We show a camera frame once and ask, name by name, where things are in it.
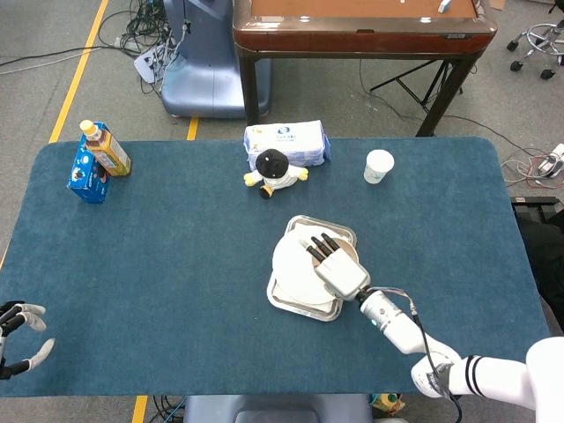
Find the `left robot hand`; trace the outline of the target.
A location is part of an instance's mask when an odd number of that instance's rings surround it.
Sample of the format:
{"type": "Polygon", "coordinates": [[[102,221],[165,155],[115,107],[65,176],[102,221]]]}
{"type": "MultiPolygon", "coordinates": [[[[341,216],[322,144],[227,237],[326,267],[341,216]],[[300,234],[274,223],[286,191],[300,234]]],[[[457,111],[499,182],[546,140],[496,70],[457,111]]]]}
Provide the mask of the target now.
{"type": "Polygon", "coordinates": [[[7,301],[1,305],[1,379],[10,380],[13,376],[30,372],[37,368],[52,352],[55,345],[53,338],[48,339],[39,351],[29,359],[7,365],[4,350],[8,337],[23,325],[32,330],[43,332],[47,325],[42,317],[47,309],[41,305],[24,301],[7,301]]]}

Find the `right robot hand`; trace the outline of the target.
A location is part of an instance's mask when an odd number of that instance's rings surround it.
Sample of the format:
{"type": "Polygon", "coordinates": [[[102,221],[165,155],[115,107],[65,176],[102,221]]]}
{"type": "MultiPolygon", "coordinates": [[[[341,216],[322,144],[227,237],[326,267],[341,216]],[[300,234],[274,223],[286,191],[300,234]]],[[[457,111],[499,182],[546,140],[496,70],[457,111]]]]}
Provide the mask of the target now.
{"type": "Polygon", "coordinates": [[[311,236],[310,242],[299,239],[300,245],[316,260],[315,274],[333,296],[344,301],[355,300],[369,288],[369,274],[333,238],[326,233],[321,233],[321,237],[320,240],[311,236]]]}

